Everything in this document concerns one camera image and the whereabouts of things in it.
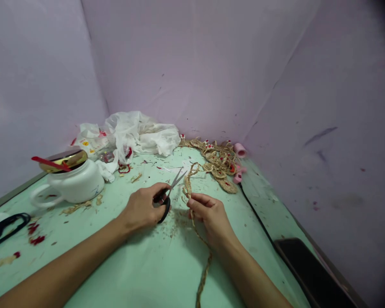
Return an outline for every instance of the mug handle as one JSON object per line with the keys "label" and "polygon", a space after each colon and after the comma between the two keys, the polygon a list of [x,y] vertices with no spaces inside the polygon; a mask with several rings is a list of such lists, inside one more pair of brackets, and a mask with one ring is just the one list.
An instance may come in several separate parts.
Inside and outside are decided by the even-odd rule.
{"label": "mug handle", "polygon": [[64,200],[63,196],[60,196],[57,199],[49,201],[49,202],[39,202],[39,201],[37,201],[37,196],[43,190],[46,190],[49,187],[50,187],[49,184],[44,184],[44,185],[41,185],[40,187],[37,187],[35,190],[33,190],[31,192],[31,194],[30,194],[30,202],[31,202],[31,204],[34,205],[35,207],[43,209],[43,208],[52,207],[52,206],[54,206],[56,204],[59,204],[61,201]]}

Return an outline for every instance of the jute twine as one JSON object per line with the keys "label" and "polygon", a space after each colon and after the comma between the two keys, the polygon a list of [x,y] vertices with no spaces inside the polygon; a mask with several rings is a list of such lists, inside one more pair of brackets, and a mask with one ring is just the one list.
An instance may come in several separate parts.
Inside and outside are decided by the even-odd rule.
{"label": "jute twine", "polygon": [[[183,187],[183,192],[185,194],[185,196],[190,199],[191,198],[191,180],[190,180],[190,177],[192,175],[195,175],[198,173],[198,171],[200,171],[200,167],[202,167],[199,163],[193,163],[191,165],[191,169],[190,171],[188,172],[188,174],[185,176],[184,178],[184,187]],[[195,226],[195,222],[194,222],[194,212],[193,210],[190,209],[190,214],[191,214],[191,220],[192,220],[192,225],[194,226],[194,230],[195,230],[195,234],[197,234],[198,238],[208,247],[208,249],[210,250],[210,255],[208,256],[208,259],[207,259],[207,265],[205,266],[205,269],[204,271],[202,272],[201,274],[201,281],[200,281],[200,284],[198,286],[198,290],[197,290],[197,297],[196,297],[196,300],[195,300],[195,307],[196,308],[201,308],[201,294],[202,294],[202,291],[204,290],[204,286],[205,286],[205,281],[207,280],[207,276],[208,276],[208,271],[210,269],[210,265],[211,265],[211,261],[213,259],[213,253],[211,251],[211,248],[210,248],[210,245],[208,245],[208,243],[201,237],[201,235],[198,233],[197,231],[197,227]]]}
{"label": "jute twine", "polygon": [[233,146],[229,142],[217,145],[217,141],[212,144],[201,142],[199,138],[193,140],[181,140],[180,146],[194,147],[201,151],[202,156],[208,161],[201,166],[204,171],[210,172],[222,189],[228,193],[237,193],[237,186],[227,179],[227,175],[234,175],[237,172],[235,161],[237,157]]}
{"label": "jute twine", "polygon": [[[191,176],[197,174],[199,171],[204,171],[211,173],[215,180],[220,184],[220,186],[228,193],[237,193],[237,187],[234,183],[230,182],[227,179],[227,175],[234,175],[237,172],[237,165],[235,160],[237,160],[233,146],[230,142],[223,142],[221,145],[217,145],[217,141],[214,141],[211,145],[208,144],[208,141],[201,142],[199,138],[193,140],[185,140],[184,136],[181,136],[181,143],[179,146],[194,147],[201,151],[202,156],[208,161],[204,165],[199,163],[193,163],[191,165],[190,171],[184,178],[184,187],[183,192],[185,196],[191,198]],[[190,214],[192,218],[192,225],[197,234],[198,238],[208,247],[210,255],[207,259],[207,265],[205,266],[204,271],[201,275],[201,281],[197,290],[197,297],[195,300],[195,307],[201,308],[201,294],[204,290],[205,281],[207,280],[208,271],[210,269],[211,261],[213,259],[213,253],[211,251],[208,243],[201,237],[197,231],[197,227],[194,222],[194,212],[190,209]]]}

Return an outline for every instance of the black cable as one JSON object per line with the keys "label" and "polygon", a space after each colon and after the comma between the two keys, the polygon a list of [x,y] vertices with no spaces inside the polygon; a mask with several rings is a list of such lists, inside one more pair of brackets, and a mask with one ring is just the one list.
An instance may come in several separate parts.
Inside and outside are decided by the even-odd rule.
{"label": "black cable", "polygon": [[248,200],[247,195],[246,195],[245,192],[244,192],[244,189],[243,189],[242,184],[241,184],[241,183],[238,183],[238,186],[241,188],[241,191],[243,192],[243,195],[244,195],[245,200],[248,202],[249,206],[251,207],[252,211],[254,212],[255,216],[257,217],[259,223],[261,224],[261,227],[264,229],[264,232],[265,232],[265,234],[267,235],[267,237],[268,237],[268,239],[269,239],[269,242],[270,242],[271,245],[274,247],[274,249],[277,250],[277,249],[276,249],[276,246],[275,246],[275,244],[274,244],[274,241],[272,240],[272,238],[270,237],[270,234],[269,234],[268,231],[267,231],[267,228],[265,228],[264,223],[262,222],[261,218],[258,216],[258,214],[257,214],[257,212],[255,211],[254,207],[252,206],[251,202]]}
{"label": "black cable", "polygon": [[[19,224],[15,230],[13,230],[10,233],[6,234],[5,236],[1,237],[4,229],[20,218],[23,220],[23,222],[21,224]],[[24,226],[26,226],[30,222],[30,219],[31,219],[31,216],[29,214],[20,213],[20,214],[15,214],[13,216],[10,216],[10,217],[6,218],[5,220],[2,220],[0,222],[0,244],[2,242],[4,242],[6,239],[8,239],[9,237],[11,237],[12,235],[19,232],[22,228],[24,228]]]}

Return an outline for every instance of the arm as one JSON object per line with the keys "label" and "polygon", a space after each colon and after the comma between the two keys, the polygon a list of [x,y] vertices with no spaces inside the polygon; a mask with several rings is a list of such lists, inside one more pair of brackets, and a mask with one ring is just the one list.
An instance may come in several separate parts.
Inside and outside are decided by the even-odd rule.
{"label": "arm", "polygon": [[211,247],[218,253],[247,307],[292,307],[240,243],[220,200],[193,193],[187,205],[204,222]]}
{"label": "arm", "polygon": [[131,194],[121,214],[0,297],[0,307],[62,307],[92,272],[134,232],[157,224],[165,206],[153,198],[166,183]]}

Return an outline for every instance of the scissor blade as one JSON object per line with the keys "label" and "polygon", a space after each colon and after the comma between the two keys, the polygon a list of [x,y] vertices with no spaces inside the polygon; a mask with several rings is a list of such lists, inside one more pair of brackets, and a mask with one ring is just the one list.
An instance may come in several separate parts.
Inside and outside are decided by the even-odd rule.
{"label": "scissor blade", "polygon": [[180,167],[180,170],[178,170],[178,173],[177,175],[175,176],[175,179],[173,180],[172,184],[171,184],[171,188],[173,188],[176,184],[177,184],[177,178],[181,172],[181,170],[183,169],[183,167]]}
{"label": "scissor blade", "polygon": [[178,184],[178,182],[185,176],[186,173],[187,173],[187,171],[185,171],[184,174],[182,176],[180,176],[179,179],[175,178],[175,183],[173,183],[172,188],[174,188],[174,186]]}

